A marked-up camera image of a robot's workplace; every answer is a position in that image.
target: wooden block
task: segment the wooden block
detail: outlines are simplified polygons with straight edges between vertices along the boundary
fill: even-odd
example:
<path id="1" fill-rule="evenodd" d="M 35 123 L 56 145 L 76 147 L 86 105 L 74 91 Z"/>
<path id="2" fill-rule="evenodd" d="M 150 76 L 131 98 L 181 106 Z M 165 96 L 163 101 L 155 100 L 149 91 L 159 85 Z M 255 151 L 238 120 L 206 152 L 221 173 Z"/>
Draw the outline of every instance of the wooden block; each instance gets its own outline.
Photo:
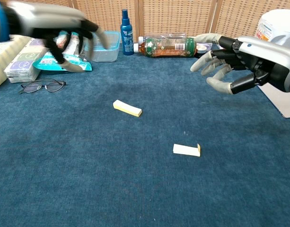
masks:
<path id="1" fill-rule="evenodd" d="M 184 146 L 184 145 L 174 144 L 173 153 L 200 157 L 201 156 L 201 146 L 199 144 L 197 144 L 197 148 L 193 148 L 193 147 L 188 147 L 188 146 Z"/>
<path id="2" fill-rule="evenodd" d="M 142 113 L 142 110 L 139 108 L 136 108 L 134 106 L 128 105 L 126 103 L 121 102 L 120 100 L 116 100 L 113 103 L 113 107 L 117 110 L 123 111 L 127 114 L 131 114 L 133 116 L 139 117 Z"/>

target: table surface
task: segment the table surface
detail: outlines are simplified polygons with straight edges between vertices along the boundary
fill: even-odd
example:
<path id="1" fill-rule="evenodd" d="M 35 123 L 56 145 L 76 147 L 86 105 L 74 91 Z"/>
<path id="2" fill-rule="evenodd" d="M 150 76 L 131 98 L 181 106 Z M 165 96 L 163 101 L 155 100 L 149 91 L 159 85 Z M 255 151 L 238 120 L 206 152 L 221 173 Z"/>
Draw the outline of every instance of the table surface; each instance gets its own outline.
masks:
<path id="1" fill-rule="evenodd" d="M 92 72 L 41 73 L 67 82 L 57 93 L 3 83 L 0 226 L 290 226 L 290 119 L 257 87 L 216 92 L 194 61 L 120 51 Z"/>

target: robotic hand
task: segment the robotic hand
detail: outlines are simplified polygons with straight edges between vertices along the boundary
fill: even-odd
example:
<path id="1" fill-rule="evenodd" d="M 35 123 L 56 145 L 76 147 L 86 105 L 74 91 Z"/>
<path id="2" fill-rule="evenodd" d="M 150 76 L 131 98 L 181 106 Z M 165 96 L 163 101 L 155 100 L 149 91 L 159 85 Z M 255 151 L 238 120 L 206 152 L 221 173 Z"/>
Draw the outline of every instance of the robotic hand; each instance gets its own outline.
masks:
<path id="1" fill-rule="evenodd" d="M 60 31 L 67 32 L 67 40 L 60 49 L 54 42 Z M 0 42 L 10 40 L 9 35 L 24 35 L 43 39 L 59 65 L 71 72 L 82 72 L 83 69 L 64 59 L 63 51 L 67 48 L 71 33 L 79 34 L 79 52 L 82 52 L 84 37 L 88 39 L 89 59 L 93 56 L 93 35 L 100 39 L 105 49 L 109 48 L 107 37 L 102 28 L 85 19 L 82 12 L 65 6 L 40 3 L 23 3 L 10 1 L 7 5 L 0 4 Z"/>
<path id="2" fill-rule="evenodd" d="M 237 39 L 219 34 L 202 34 L 194 37 L 198 43 L 215 43 L 224 49 L 209 51 L 196 61 L 190 70 L 202 70 L 202 75 L 223 67 L 207 83 L 219 92 L 236 94 L 267 82 L 283 92 L 290 92 L 290 49 L 250 36 Z M 252 73 L 234 82 L 221 81 L 232 70 L 250 70 Z"/>

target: blue spray bottle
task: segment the blue spray bottle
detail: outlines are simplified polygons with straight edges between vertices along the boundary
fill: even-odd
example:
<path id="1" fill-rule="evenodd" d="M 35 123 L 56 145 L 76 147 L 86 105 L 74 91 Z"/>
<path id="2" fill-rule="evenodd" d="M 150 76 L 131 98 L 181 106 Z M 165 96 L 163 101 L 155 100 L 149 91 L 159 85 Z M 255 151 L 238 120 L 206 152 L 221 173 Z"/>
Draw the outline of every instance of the blue spray bottle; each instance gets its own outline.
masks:
<path id="1" fill-rule="evenodd" d="M 132 55 L 133 51 L 133 31 L 130 19 L 128 17 L 128 10 L 122 10 L 122 25 L 121 25 L 123 53 L 124 55 Z"/>

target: glasses lens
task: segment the glasses lens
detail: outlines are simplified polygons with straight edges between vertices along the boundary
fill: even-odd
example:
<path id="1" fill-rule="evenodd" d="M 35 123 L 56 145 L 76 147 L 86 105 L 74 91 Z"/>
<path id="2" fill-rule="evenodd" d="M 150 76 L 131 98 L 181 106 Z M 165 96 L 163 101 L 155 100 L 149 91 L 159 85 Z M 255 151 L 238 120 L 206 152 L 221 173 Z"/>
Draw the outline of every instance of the glasses lens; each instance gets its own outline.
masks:
<path id="1" fill-rule="evenodd" d="M 47 91 L 50 91 L 50 92 L 58 91 L 62 87 L 63 87 L 63 83 L 61 83 L 61 82 L 60 83 L 58 83 L 58 82 L 52 82 L 52 83 L 46 85 Z"/>
<path id="2" fill-rule="evenodd" d="M 38 91 L 42 88 L 42 85 L 41 84 L 29 84 L 27 85 L 25 88 L 24 88 L 24 92 L 26 93 L 32 93 L 32 92 L 35 92 L 35 91 Z"/>

